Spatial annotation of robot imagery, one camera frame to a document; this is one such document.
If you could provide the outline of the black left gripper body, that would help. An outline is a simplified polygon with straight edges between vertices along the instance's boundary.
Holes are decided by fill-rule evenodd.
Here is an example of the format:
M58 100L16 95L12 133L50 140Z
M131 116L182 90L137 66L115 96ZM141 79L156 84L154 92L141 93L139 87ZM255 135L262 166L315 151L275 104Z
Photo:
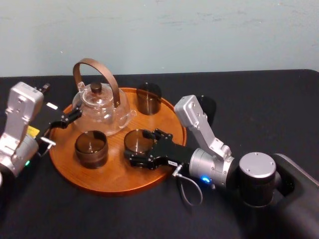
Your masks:
M50 133L49 123L64 115L58 107L51 103L43 104L40 112L35 116L27 128L27 134L35 139L46 137Z

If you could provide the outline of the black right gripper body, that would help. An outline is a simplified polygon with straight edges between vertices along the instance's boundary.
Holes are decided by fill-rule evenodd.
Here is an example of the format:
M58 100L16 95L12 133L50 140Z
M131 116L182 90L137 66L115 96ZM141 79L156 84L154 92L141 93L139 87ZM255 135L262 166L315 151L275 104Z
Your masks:
M171 139L158 140L149 152L149 168L189 165L194 149L175 144Z

